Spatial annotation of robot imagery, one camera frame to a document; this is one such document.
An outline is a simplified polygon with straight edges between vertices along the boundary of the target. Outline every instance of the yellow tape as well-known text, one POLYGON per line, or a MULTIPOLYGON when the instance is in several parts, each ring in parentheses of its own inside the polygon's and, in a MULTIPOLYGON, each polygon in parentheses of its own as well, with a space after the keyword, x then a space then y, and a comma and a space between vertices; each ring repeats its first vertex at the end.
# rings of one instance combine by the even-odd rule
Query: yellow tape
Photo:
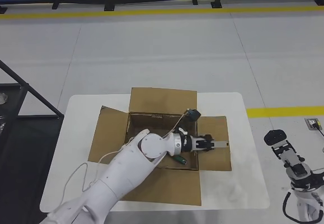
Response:
POLYGON ((215 14, 215 13, 256 13, 256 12, 305 12, 324 11, 324 6, 293 6, 293 7, 262 7, 262 8, 186 8, 160 10, 129 10, 114 12, 66 12, 66 13, 34 13, 4 14, 0 20, 6 19, 37 19, 37 18, 76 18, 102 16, 137 16, 137 15, 170 15, 170 14, 215 14))
POLYGON ((324 106, 296 106, 293 108, 250 108, 246 109, 249 118, 271 118, 280 116, 324 115, 324 106))

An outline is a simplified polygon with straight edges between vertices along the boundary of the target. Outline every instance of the white table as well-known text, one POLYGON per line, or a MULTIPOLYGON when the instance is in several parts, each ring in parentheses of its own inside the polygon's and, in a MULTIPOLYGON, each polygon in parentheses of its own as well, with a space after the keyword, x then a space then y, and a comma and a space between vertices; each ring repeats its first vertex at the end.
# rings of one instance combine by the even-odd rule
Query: white table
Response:
MULTIPOLYGON (((128 112, 129 94, 75 95, 69 100, 46 182, 40 209, 53 210, 60 202, 65 182, 86 162, 101 106, 128 112)), ((231 146, 231 172, 200 171, 202 206, 119 201, 112 211, 178 211, 267 208, 270 205, 259 158, 242 96, 239 93, 200 93, 202 116, 225 115, 231 146)), ((106 165, 100 165, 101 171, 106 165)), ((86 184, 93 180, 96 163, 88 162, 86 184)), ((81 195, 84 169, 67 185, 64 201, 81 195)))

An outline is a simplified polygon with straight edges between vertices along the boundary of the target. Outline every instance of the white cord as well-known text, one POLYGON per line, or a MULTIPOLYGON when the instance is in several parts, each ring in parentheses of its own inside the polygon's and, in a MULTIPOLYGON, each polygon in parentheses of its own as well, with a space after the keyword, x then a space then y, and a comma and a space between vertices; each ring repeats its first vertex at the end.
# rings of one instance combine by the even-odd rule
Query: white cord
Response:
POLYGON ((318 171, 318 170, 323 170, 323 169, 324 169, 324 167, 323 168, 318 168, 318 169, 312 170, 312 172, 315 172, 315 171, 318 171))
POLYGON ((175 123, 174 127, 167 134, 165 134, 163 136, 163 138, 167 137, 169 135, 169 133, 171 133, 172 131, 174 131, 175 127, 179 124, 180 120, 184 117, 185 114, 186 114, 186 112, 180 116, 179 120, 177 121, 177 123, 175 123))
POLYGON ((67 186, 68 182, 70 181, 70 179, 72 178, 72 176, 75 174, 75 172, 76 172, 76 171, 77 171, 81 166, 83 166, 83 165, 86 165, 86 171, 84 172, 83 185, 82 185, 82 191, 84 191, 84 190, 83 190, 83 188, 84 188, 84 182, 85 182, 85 180, 86 180, 86 174, 87 174, 87 169, 88 169, 88 164, 87 164, 86 162, 80 164, 80 165, 79 165, 79 166, 74 170, 74 172, 70 175, 70 177, 68 178, 68 180, 66 181, 65 186, 63 187, 62 198, 61 198, 61 201, 60 201, 59 205, 57 206, 57 208, 60 207, 60 206, 62 205, 62 203, 63 203, 63 199, 64 199, 64 197, 65 197, 66 186, 67 186))
POLYGON ((62 203, 63 203, 63 199, 64 199, 64 197, 65 197, 65 192, 66 192, 66 187, 67 187, 68 182, 70 181, 70 179, 72 178, 72 176, 76 173, 76 171, 77 171, 79 168, 81 168, 81 166, 86 165, 86 170, 85 170, 85 172, 84 172, 84 176, 83 176, 83 184, 82 184, 82 192, 85 192, 86 190, 89 190, 89 188, 90 188, 90 187, 91 187, 91 186, 96 182, 96 180, 97 180, 97 176, 98 176, 98 166, 99 166, 99 164, 101 163, 101 161, 103 160, 103 158, 105 158, 106 156, 108 156, 108 155, 110 155, 110 154, 120 152, 122 149, 123 149, 123 147, 122 147, 121 149, 119 149, 118 151, 109 152, 109 153, 105 154, 104 156, 102 156, 102 157, 100 158, 100 160, 98 161, 98 164, 97 164, 97 168, 96 168, 96 175, 95 175, 95 179, 94 179, 92 182, 89 183, 89 185, 88 185, 88 187, 87 187, 86 189, 84 188, 84 184, 85 184, 85 182, 86 182, 86 175, 87 175, 88 164, 87 164, 86 162, 80 164, 80 165, 79 165, 79 166, 78 166, 78 167, 77 167, 77 168, 72 172, 72 174, 69 176, 68 180, 66 181, 65 186, 63 187, 62 198, 61 198, 61 201, 60 201, 59 205, 57 206, 57 208, 60 207, 60 206, 62 205, 62 203))
POLYGON ((97 167, 96 167, 96 175, 95 175, 95 179, 90 183, 90 186, 91 186, 91 184, 92 183, 95 183, 96 182, 96 180, 97 180, 97 177, 98 177, 98 167, 99 167, 99 165, 100 165, 100 163, 101 163, 101 161, 106 157, 106 156, 108 156, 108 155, 110 155, 110 154, 113 154, 113 153, 118 153, 118 152, 120 152, 121 150, 122 150, 122 148, 121 149, 119 149, 118 151, 114 151, 114 152, 109 152, 109 153, 107 153, 106 155, 104 155, 104 156, 102 156, 101 158, 100 158, 100 160, 98 161, 98 164, 97 164, 97 167))

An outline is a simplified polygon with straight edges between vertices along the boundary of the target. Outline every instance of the open cardboard box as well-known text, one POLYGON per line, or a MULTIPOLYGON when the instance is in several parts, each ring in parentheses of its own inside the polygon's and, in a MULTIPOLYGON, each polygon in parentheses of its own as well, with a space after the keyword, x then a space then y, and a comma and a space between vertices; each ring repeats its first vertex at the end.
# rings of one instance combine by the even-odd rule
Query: open cardboard box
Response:
MULTIPOLYGON (((165 135, 187 108, 197 109, 196 91, 162 88, 132 88, 129 113, 102 107, 88 160, 99 159, 117 151, 141 130, 165 135)), ((186 123, 192 136, 211 134, 216 141, 228 141, 226 117, 202 117, 197 123, 186 123)), ((115 155, 107 156, 108 164, 115 155)), ((230 149, 216 148, 204 152, 182 153, 188 163, 182 165, 166 156, 158 167, 123 200, 200 206, 199 170, 231 171, 230 149)))

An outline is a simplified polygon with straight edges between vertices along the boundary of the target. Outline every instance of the black rack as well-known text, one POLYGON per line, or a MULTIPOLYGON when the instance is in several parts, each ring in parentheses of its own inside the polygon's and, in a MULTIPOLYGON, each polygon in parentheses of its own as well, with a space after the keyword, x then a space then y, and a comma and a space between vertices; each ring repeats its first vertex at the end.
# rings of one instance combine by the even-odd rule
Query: black rack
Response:
MULTIPOLYGON (((7 7, 1 7, 2 5, 9 4, 37 4, 37 3, 48 3, 52 4, 52 9, 57 10, 60 3, 71 3, 71 4, 104 4, 104 11, 114 11, 116 4, 131 4, 131 3, 149 3, 149 2, 162 2, 164 0, 0 0, 0 14, 6 12, 7 7)), ((198 5, 198 0, 191 0, 191 4, 198 5)), ((212 8, 222 8, 220 0, 213 0, 211 3, 212 8)))
POLYGON ((38 223, 47 175, 64 115, 0 60, 17 83, 0 84, 0 223, 38 223), (27 93, 55 115, 19 115, 27 93))

